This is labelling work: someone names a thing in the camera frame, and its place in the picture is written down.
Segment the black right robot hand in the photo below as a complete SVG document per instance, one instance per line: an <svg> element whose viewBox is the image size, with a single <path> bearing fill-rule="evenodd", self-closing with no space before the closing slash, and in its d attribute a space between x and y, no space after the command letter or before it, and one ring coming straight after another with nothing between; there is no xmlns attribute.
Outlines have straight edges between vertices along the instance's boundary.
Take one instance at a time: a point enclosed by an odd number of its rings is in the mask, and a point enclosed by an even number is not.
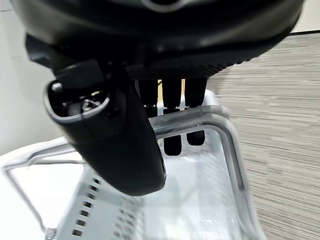
<svg viewBox="0 0 320 240"><path fill-rule="evenodd" d="M286 38L302 0L13 0L29 59L54 79L49 117L112 187L161 190L166 169L150 118L199 107L208 78Z"/></svg>

